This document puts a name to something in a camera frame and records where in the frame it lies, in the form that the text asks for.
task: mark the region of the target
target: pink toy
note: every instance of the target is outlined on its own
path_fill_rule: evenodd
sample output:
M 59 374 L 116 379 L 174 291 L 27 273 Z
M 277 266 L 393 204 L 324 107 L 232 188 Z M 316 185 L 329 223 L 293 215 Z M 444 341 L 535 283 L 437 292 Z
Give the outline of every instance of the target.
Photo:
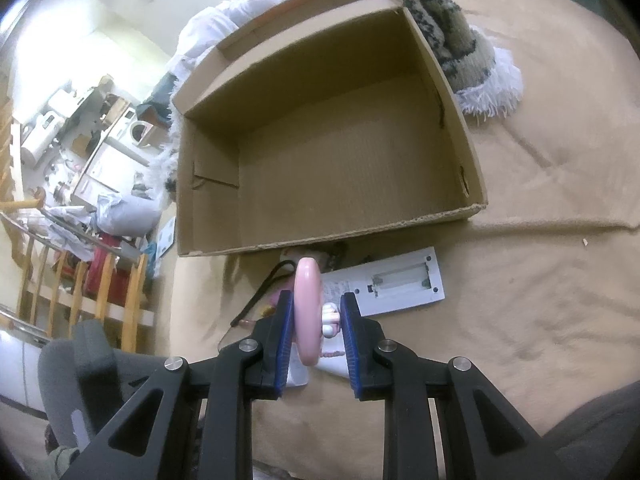
M 294 324 L 300 361 L 318 363 L 322 337 L 340 332 L 340 311 L 333 303 L 322 304 L 320 269 L 313 258 L 301 258 L 293 285 Z

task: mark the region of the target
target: beige blanket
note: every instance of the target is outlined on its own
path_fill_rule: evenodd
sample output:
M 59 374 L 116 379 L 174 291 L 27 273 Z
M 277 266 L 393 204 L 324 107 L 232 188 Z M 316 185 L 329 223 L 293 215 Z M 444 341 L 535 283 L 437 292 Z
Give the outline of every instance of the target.
M 468 356 L 544 433 L 640 379 L 640 62 L 569 0 L 454 1 L 524 79 L 511 117 L 469 121 L 489 207 L 350 240 L 349 263 L 433 245 L 446 299 L 380 317 L 386 335 L 431 359 Z M 180 259 L 172 353 L 215 355 L 276 260 Z M 254 456 L 303 478 L 380 478 L 382 449 L 382 403 L 357 402 L 341 378 L 314 370 L 281 401 L 255 403 Z

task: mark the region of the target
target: white cloth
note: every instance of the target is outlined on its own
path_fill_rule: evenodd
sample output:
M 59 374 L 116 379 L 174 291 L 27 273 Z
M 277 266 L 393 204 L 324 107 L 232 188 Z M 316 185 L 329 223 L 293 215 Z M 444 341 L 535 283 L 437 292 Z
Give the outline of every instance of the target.
M 178 47 L 167 70 L 180 81 L 187 79 L 202 55 L 234 30 L 284 0 L 225 0 L 193 16 L 180 32 Z

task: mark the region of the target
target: washing machine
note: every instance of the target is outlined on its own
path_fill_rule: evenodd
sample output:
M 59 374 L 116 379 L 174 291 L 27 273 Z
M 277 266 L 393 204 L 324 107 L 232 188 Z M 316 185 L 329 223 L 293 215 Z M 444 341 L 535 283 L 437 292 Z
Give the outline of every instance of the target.
M 111 127 L 104 142 L 140 164 L 148 166 L 149 162 L 160 153 L 160 148 L 152 144 L 152 137 L 157 129 L 152 124 L 139 121 L 136 111 L 133 108 L 127 108 L 122 117 Z

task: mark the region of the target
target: gray fabric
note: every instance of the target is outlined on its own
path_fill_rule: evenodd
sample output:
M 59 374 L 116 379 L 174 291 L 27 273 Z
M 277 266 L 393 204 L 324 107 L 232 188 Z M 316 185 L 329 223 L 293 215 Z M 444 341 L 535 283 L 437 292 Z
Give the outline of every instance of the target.
M 163 357 L 129 354 L 120 350 L 114 350 L 113 354 L 125 402 L 140 386 L 140 381 L 164 364 Z M 87 413 L 76 376 L 71 341 L 54 340 L 42 349 L 38 361 L 38 382 L 42 403 L 58 443 L 75 447 L 71 413 L 81 410 L 85 418 Z
M 639 426 L 637 382 L 587 402 L 543 438 L 576 479 L 604 480 Z
M 79 454 L 77 447 L 60 446 L 54 449 L 36 471 L 32 472 L 31 479 L 59 480 Z
M 74 327 L 73 346 L 76 378 L 86 409 L 84 424 L 91 438 L 124 403 L 116 357 L 98 319 Z

